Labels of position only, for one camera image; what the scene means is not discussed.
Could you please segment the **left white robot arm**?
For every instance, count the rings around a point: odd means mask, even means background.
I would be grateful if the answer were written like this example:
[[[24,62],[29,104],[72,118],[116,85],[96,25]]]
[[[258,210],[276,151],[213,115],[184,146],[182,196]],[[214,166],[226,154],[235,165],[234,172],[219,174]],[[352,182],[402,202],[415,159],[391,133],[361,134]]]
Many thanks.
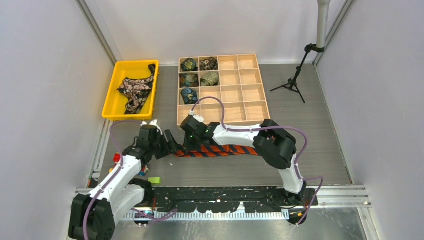
[[[68,237],[73,240],[110,240],[116,226],[136,205],[153,202],[152,184],[136,179],[152,158],[175,154],[181,146],[172,132],[157,121],[141,122],[130,146],[119,152],[119,160],[107,177],[87,194],[77,194],[71,204]]]

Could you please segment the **orange navy striped tie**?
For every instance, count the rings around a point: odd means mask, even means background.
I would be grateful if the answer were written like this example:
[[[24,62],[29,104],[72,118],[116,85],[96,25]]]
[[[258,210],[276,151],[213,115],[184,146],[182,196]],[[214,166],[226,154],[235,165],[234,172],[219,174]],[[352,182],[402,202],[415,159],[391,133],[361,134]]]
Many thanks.
[[[258,156],[259,154],[255,148],[241,145],[211,145],[209,147],[202,145],[199,150],[179,150],[174,154],[178,158],[215,158],[236,155]]]

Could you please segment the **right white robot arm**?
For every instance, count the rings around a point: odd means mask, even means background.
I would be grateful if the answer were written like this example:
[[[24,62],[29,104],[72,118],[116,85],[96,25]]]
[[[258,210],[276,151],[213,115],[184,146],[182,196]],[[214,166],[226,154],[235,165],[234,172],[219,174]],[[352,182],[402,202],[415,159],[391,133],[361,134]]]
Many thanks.
[[[257,154],[265,162],[278,170],[285,190],[285,198],[291,205],[299,205],[306,197],[306,181],[298,167],[301,154],[305,151],[308,140],[301,150],[297,150],[297,140],[288,131],[289,126],[280,126],[271,119],[251,126],[228,125],[220,122],[205,124],[198,116],[189,115],[181,123],[185,132],[183,147],[188,151],[200,150],[201,147],[231,146],[237,151],[250,148],[251,155]]]

